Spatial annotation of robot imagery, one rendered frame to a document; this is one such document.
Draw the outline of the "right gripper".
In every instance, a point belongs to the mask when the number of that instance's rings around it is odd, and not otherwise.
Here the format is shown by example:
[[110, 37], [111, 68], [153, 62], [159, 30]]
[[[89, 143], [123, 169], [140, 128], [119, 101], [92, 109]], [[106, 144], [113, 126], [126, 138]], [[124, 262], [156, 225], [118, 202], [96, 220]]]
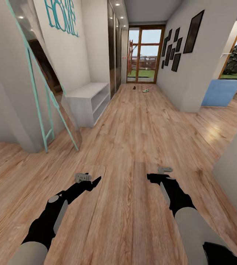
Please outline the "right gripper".
[[168, 174], [150, 173], [150, 174], [147, 174], [147, 179], [149, 179], [151, 183], [157, 183], [159, 185], [158, 181], [159, 181], [160, 177], [162, 177], [162, 176], [169, 177]]

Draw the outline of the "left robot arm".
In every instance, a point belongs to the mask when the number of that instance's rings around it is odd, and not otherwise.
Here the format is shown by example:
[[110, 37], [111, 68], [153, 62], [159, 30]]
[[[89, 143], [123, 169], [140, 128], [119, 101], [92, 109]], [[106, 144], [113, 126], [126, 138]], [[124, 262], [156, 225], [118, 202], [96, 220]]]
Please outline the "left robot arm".
[[75, 184], [68, 190], [52, 196], [38, 219], [35, 219], [28, 235], [11, 258], [8, 265], [43, 265], [56, 236], [68, 205], [85, 190], [89, 192], [97, 186], [102, 177], [91, 183], [92, 176], [76, 173]]

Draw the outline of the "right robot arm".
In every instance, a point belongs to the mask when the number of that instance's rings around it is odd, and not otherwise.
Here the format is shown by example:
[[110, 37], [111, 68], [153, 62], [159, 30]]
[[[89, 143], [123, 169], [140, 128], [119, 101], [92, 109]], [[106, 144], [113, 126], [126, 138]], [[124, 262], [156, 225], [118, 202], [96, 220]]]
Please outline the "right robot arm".
[[237, 265], [231, 248], [195, 209], [191, 197], [182, 191], [176, 179], [164, 174], [173, 172], [172, 167], [159, 166], [157, 170], [157, 174], [147, 174], [147, 179], [160, 185], [175, 217], [189, 265]]

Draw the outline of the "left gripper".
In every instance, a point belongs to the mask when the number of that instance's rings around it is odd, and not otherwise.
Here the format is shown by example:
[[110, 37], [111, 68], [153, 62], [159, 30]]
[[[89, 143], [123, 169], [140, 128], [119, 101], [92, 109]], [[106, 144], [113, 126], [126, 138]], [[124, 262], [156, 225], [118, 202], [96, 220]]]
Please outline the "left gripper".
[[80, 183], [75, 183], [71, 186], [77, 194], [77, 197], [80, 196], [85, 190], [88, 190], [89, 192], [97, 186], [97, 184], [100, 182], [102, 177], [99, 177], [95, 181], [91, 183], [91, 181], [82, 181]]

